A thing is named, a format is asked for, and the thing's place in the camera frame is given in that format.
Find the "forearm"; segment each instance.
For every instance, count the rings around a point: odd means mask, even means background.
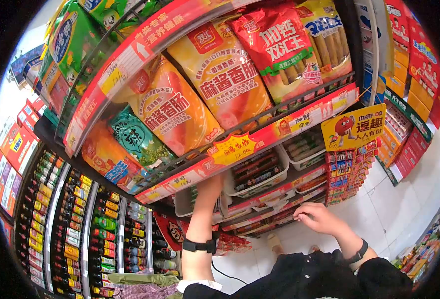
[[[192,242],[205,243],[212,239],[213,206],[196,204],[186,238]],[[212,254],[206,251],[182,251],[182,272],[184,279],[214,280],[212,274]]]
[[[351,230],[351,228],[346,223],[344,223],[344,225],[338,230],[338,233],[335,234],[334,237],[336,238],[339,247],[341,248],[344,259],[352,258],[363,245],[363,240],[361,239],[361,237],[354,233],[354,231]],[[355,262],[354,264],[349,265],[349,267],[351,268],[351,270],[355,271],[364,262],[375,257],[378,257],[378,254],[376,254],[376,252],[374,252],[371,247],[368,247],[363,258]]]

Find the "smartwatch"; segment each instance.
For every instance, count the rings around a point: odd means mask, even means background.
[[[363,246],[361,246],[361,249],[359,249],[358,252],[356,252],[352,258],[346,260],[348,264],[354,264],[355,262],[361,260],[364,257],[364,254],[368,250],[368,243],[364,239],[362,240],[363,240]]]
[[[195,252],[197,250],[206,251],[209,254],[215,254],[217,252],[217,242],[214,239],[208,240],[206,243],[197,243],[184,238],[184,242],[182,243],[182,248]]]

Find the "shuanghui sausage bag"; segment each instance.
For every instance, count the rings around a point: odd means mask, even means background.
[[[323,83],[314,49],[293,2],[267,3],[230,24],[275,104]]]
[[[352,72],[348,40],[333,1],[308,0],[297,10],[317,53],[323,82]]]

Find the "teal snack bag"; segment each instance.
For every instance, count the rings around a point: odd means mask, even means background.
[[[149,171],[176,158],[135,116],[130,105],[110,120],[110,126],[115,140]]]
[[[85,59],[99,44],[101,38],[102,35],[82,7],[76,1],[69,3],[62,20],[49,40],[49,52],[69,86],[73,85]],[[104,57],[105,54],[99,51],[92,59],[93,67],[97,66]],[[87,68],[82,80],[88,82],[92,71],[92,68]],[[85,84],[79,83],[76,89],[77,92],[83,94],[85,88]]]

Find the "black wristband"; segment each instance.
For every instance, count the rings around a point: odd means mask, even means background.
[[[361,246],[361,249],[359,249],[358,252],[356,252],[352,258],[347,259],[346,263],[354,264],[355,262],[360,261],[364,257],[364,254],[368,250],[368,243],[366,242],[366,240],[364,239],[362,240],[363,240],[363,246]]]

